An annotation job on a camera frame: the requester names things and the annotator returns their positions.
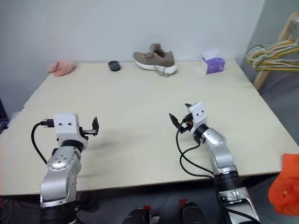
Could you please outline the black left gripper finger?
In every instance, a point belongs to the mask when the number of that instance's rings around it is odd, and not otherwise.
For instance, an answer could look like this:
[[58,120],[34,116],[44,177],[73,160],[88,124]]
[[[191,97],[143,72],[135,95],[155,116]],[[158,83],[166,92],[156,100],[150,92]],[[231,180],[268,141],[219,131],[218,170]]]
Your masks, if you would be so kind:
[[99,129],[100,129],[100,126],[99,126],[99,123],[98,123],[98,118],[95,117],[93,119],[93,122],[92,122],[92,135],[93,136],[98,135]]

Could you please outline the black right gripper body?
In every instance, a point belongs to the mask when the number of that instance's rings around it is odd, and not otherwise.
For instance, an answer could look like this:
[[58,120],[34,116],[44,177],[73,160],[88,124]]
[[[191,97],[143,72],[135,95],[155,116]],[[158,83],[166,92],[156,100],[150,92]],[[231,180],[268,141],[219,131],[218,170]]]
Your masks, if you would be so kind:
[[191,113],[189,113],[182,119],[182,124],[180,125],[180,132],[191,131],[192,127],[193,116]]

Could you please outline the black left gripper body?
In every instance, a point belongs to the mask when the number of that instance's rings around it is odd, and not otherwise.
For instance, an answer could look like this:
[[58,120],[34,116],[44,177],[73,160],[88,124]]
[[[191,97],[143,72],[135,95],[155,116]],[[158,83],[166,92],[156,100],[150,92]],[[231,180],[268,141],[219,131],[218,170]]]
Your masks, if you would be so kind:
[[97,135],[97,129],[89,129],[89,130],[83,130],[83,128],[80,126],[79,127],[79,133],[83,138],[88,138],[88,135]]

